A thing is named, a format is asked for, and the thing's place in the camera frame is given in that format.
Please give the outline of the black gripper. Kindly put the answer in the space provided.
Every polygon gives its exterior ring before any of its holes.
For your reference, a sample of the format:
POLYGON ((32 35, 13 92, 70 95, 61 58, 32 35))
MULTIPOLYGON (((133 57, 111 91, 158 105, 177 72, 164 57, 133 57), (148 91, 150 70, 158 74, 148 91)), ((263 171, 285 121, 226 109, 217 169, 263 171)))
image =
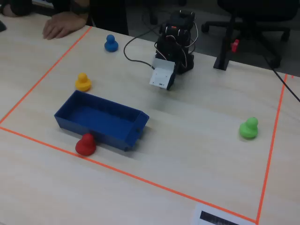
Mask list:
POLYGON ((175 64, 173 72, 172 72, 172 74, 170 76, 170 79, 169 79, 169 82, 168 82, 168 85, 167 85, 167 88, 166 88, 167 90, 169 90, 171 88, 171 86, 173 85, 173 83, 174 83, 174 80, 175 80, 175 77, 176 77, 176 73, 177 73, 176 69, 177 69, 177 66, 175 64))

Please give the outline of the person's left hand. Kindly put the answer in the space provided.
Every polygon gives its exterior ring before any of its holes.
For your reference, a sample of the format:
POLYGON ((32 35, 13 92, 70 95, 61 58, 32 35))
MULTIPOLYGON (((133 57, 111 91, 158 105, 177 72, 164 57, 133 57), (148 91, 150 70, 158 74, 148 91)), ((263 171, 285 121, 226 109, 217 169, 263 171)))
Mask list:
POLYGON ((62 12, 47 20, 43 28, 43 38, 51 40, 63 38, 82 29, 88 20, 88 14, 77 15, 73 12, 62 12))

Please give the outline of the person's right hand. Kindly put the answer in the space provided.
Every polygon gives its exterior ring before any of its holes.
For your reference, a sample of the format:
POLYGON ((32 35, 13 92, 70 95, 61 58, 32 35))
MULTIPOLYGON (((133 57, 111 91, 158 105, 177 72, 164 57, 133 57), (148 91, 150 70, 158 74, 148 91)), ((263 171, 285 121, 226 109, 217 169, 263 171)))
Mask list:
POLYGON ((18 16, 12 11, 10 4, 2 4, 1 9, 2 9, 2 14, 4 16, 7 16, 7 17, 17 17, 18 16))

